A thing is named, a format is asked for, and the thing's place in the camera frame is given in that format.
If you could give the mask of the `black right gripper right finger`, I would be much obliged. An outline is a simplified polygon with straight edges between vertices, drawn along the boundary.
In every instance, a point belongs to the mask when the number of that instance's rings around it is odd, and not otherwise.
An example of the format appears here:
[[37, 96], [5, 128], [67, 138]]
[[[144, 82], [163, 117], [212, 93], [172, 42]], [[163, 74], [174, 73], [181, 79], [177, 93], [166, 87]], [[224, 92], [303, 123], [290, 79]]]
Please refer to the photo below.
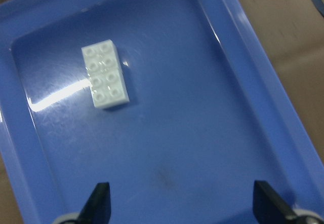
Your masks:
[[258, 223], [295, 223], [297, 214], [264, 180], [255, 180], [253, 214]]

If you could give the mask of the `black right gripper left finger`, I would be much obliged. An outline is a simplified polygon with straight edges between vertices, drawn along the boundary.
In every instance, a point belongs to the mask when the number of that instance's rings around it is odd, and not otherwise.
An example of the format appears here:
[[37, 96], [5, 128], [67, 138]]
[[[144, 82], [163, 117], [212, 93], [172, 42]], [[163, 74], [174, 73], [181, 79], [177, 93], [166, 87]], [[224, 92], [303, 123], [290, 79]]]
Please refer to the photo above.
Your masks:
[[76, 219], [76, 223], [109, 223], [111, 218], [110, 185], [96, 184]]

